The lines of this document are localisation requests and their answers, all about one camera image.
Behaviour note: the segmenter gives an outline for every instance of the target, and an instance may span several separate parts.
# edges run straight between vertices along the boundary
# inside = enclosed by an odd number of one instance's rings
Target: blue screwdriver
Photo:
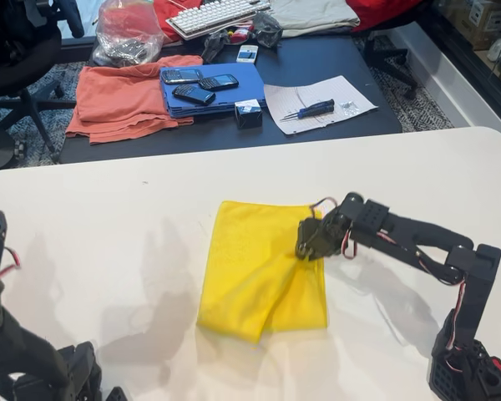
[[[289,119],[305,119],[306,117],[313,117],[315,115],[331,113],[333,111],[334,99],[330,99],[326,102],[319,102],[304,109],[300,109],[297,113],[288,114],[286,117],[281,119],[281,121],[287,121]]]

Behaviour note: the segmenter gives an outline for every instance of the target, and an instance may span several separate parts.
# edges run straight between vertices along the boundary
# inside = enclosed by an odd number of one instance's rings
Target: black box
[[[235,119],[237,121],[237,127],[240,129],[261,127],[262,115],[258,100],[253,99],[236,102]]]

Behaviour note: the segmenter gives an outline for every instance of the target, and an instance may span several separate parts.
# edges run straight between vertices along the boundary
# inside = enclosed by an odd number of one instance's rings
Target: office chair
[[[50,150],[53,162],[58,163],[59,153],[44,128],[39,112],[73,109],[76,102],[49,99],[52,92],[57,98],[63,97],[63,89],[58,81],[52,82],[35,94],[30,94],[26,88],[40,80],[56,64],[61,51],[61,32],[58,28],[58,21],[66,19],[75,38],[83,37],[84,27],[75,0],[53,0],[52,5],[49,2],[37,0],[37,8],[47,19],[47,23],[36,29],[33,40],[35,44],[22,54],[22,59],[17,63],[0,65],[0,97],[19,97],[19,99],[0,100],[0,109],[11,110],[0,121],[0,129],[9,129],[20,119],[30,116]]]
[[[404,65],[407,62],[408,50],[405,48],[395,48],[387,50],[376,50],[375,49],[375,31],[382,31],[384,29],[393,29],[402,27],[403,25],[408,25],[416,21],[419,16],[424,13],[431,5],[433,0],[423,0],[418,5],[410,8],[405,13],[398,15],[384,23],[379,23],[377,26],[372,27],[365,31],[368,33],[366,44],[362,51],[362,56],[369,67],[374,67],[383,71],[395,79],[404,82],[406,85],[410,86],[410,89],[405,93],[407,99],[414,99],[416,97],[416,89],[418,88],[418,83],[415,79],[409,77],[393,65],[391,65],[387,59],[391,57],[397,57],[396,61],[399,65]]]

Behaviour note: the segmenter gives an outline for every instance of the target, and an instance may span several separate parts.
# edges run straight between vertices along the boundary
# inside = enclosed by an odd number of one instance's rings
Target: white keyboard
[[[253,18],[271,8],[266,0],[218,0],[180,11],[167,23],[185,40],[198,38]]]

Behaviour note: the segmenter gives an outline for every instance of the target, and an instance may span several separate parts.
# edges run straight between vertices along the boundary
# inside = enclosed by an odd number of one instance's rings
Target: smartphone
[[[204,77],[198,69],[164,69],[161,71],[161,78],[171,85],[199,82]]]
[[[191,103],[202,104],[207,106],[215,99],[215,94],[213,92],[208,92],[193,85],[184,84],[179,85],[173,90],[173,95],[176,98],[187,100]]]
[[[254,63],[258,54],[258,46],[244,44],[240,47],[240,52],[237,54],[238,63]]]
[[[216,75],[215,77],[203,78],[199,81],[199,85],[205,90],[223,90],[235,88],[240,83],[232,74]]]

